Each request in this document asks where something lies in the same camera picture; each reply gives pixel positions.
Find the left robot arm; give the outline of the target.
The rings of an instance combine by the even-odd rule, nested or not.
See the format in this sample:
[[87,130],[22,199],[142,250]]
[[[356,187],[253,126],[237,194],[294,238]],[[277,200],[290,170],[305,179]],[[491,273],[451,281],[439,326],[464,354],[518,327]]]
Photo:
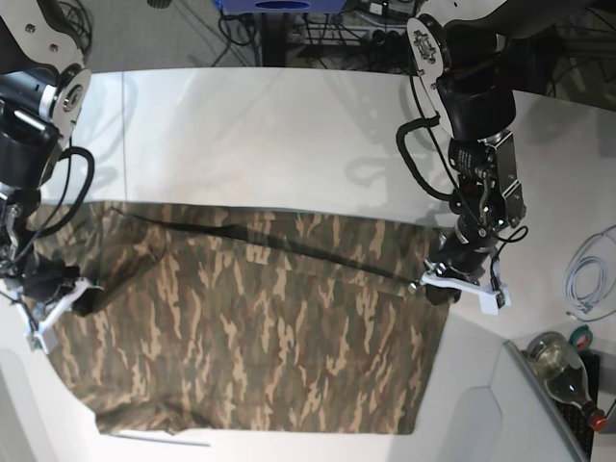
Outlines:
[[[422,90],[432,115],[402,124],[398,151],[420,187],[457,216],[435,241],[424,272],[411,283],[439,305],[462,293],[477,296],[485,314],[510,302],[500,276],[500,254],[526,215],[518,178],[513,88],[502,54],[514,39],[527,39],[585,7],[583,1],[416,1],[406,23],[412,92]],[[406,144],[409,134],[441,128],[449,147],[437,153],[453,185],[438,192],[420,174]]]

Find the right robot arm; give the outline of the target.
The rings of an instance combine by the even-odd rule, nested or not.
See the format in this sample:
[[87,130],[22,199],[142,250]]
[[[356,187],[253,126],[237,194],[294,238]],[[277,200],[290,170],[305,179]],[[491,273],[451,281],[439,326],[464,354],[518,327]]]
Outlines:
[[77,291],[78,268],[35,250],[36,241],[62,229],[77,209],[61,219],[49,216],[35,229],[28,221],[57,163],[85,159],[78,204],[90,188],[93,156],[71,143],[90,79],[85,36],[60,2],[2,2],[1,278],[21,302],[52,307]]

